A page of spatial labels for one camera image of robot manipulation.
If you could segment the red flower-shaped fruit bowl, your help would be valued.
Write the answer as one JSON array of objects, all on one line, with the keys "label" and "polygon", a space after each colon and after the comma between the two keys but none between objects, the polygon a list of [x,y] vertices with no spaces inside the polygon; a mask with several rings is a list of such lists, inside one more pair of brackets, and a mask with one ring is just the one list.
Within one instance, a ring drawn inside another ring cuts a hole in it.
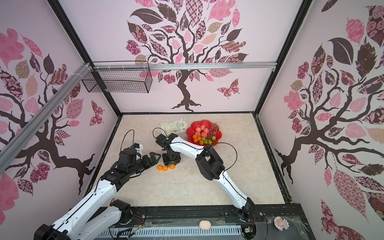
[{"label": "red flower-shaped fruit bowl", "polygon": [[[192,143],[192,144],[195,144],[195,145],[197,145],[197,146],[206,146],[206,145],[209,145],[209,144],[203,144],[203,145],[200,145],[199,144],[199,141],[197,142],[197,143],[194,143],[194,139],[193,139],[193,135],[195,135],[195,129],[197,128],[197,127],[200,127],[201,125],[205,125],[206,126],[206,128],[208,128],[209,129],[209,127],[210,127],[210,125],[212,124],[212,123],[215,123],[215,122],[210,122],[210,121],[208,121],[208,120],[202,120],[202,121],[196,121],[196,122],[193,122],[192,124],[191,124],[191,126],[187,129],[187,131],[186,131],[186,133],[187,133],[187,136],[188,136],[188,142],[190,142],[190,143]],[[214,145],[216,145],[218,142],[219,142],[219,140],[222,138],[222,136],[223,136],[223,134],[222,134],[222,132],[220,131],[220,127],[219,127],[219,129],[218,129],[218,131],[217,131],[217,139],[215,140],[215,141],[213,141],[213,143],[211,144],[212,146],[214,146]]]}]

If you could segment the purple fake grape bunch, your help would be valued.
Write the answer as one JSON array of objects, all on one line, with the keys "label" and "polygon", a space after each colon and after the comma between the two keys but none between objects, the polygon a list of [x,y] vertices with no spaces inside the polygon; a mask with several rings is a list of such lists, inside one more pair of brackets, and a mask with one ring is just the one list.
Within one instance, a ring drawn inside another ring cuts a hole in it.
[{"label": "purple fake grape bunch", "polygon": [[212,140],[212,136],[217,137],[217,131],[219,129],[219,126],[216,123],[212,123],[209,127],[209,132],[208,132],[208,139]]}]

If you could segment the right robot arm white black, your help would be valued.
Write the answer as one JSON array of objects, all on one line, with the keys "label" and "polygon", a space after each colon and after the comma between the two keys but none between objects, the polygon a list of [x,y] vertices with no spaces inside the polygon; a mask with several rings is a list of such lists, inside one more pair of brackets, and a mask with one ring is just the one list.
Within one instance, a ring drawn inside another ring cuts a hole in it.
[{"label": "right robot arm white black", "polygon": [[256,210],[254,202],[245,195],[232,181],[224,166],[224,162],[213,146],[199,147],[189,143],[176,134],[155,137],[156,143],[166,153],[166,160],[175,161],[180,155],[194,159],[201,175],[216,182],[227,193],[233,206],[238,210],[238,216],[243,222],[254,218]]}]

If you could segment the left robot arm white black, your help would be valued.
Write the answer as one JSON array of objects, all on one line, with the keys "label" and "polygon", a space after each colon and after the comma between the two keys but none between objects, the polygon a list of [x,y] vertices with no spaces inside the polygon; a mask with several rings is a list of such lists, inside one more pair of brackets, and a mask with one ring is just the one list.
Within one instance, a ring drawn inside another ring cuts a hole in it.
[{"label": "left robot arm white black", "polygon": [[142,146],[134,144],[122,150],[119,159],[106,171],[91,190],[63,217],[50,226],[41,225],[35,240],[93,240],[115,224],[126,225],[132,220],[130,204],[114,200],[101,213],[102,205],[112,198],[132,177],[158,164],[160,154],[142,155]]}]

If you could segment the pink round sticker toy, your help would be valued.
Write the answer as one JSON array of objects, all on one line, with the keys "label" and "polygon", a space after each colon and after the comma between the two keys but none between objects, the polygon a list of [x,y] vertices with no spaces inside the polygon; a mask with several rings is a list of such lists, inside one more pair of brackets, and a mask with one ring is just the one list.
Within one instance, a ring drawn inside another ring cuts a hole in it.
[{"label": "pink round sticker toy", "polygon": [[274,218],[274,225],[281,232],[288,230],[290,227],[289,222],[282,217],[275,217]]}]

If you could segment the aluminium rail back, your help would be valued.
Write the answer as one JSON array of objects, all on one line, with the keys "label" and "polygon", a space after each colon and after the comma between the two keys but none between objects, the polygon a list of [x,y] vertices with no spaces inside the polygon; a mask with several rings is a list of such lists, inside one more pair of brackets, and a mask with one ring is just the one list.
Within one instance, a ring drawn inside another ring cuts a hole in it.
[{"label": "aluminium rail back", "polygon": [[172,71],[172,70],[211,70],[211,69],[275,69],[276,62],[241,62],[241,63],[197,63],[197,64],[129,64],[125,65],[118,62],[100,62],[96,65],[94,62],[93,69],[95,71],[101,70],[148,70],[148,71]]}]

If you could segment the aluminium rail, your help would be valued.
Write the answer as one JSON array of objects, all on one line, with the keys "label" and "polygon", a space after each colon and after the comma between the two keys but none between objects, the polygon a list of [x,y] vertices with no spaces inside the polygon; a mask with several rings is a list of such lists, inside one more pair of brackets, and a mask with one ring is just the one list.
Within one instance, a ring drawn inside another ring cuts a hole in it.
[{"label": "aluminium rail", "polygon": [[125,65],[118,62],[100,62],[96,65],[94,62],[93,69],[95,71],[101,70],[148,70],[148,71],[172,71],[172,70],[211,70],[211,69],[275,69],[276,62],[241,62],[241,63],[197,63],[197,64],[129,64]]},{"label": "aluminium rail", "polygon": [[11,140],[1,152],[1,173],[11,164],[23,147],[38,132],[44,122],[53,114],[54,110],[62,103],[75,86],[90,73],[92,67],[89,63],[83,63],[54,94],[51,99],[39,110],[37,114],[23,127],[19,134]]}]

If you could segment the aluminium rail left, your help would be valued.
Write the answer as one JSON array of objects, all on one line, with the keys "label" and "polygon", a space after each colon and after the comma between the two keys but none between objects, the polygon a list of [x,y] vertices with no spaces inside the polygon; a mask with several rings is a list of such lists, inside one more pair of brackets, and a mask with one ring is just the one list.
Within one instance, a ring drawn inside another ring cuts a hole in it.
[{"label": "aluminium rail left", "polygon": [[23,127],[19,134],[11,140],[1,152],[1,173],[11,164],[23,147],[38,132],[44,122],[53,114],[54,110],[62,103],[75,86],[90,73],[92,67],[89,63],[83,63],[54,94],[51,99],[39,110],[37,114]]}]

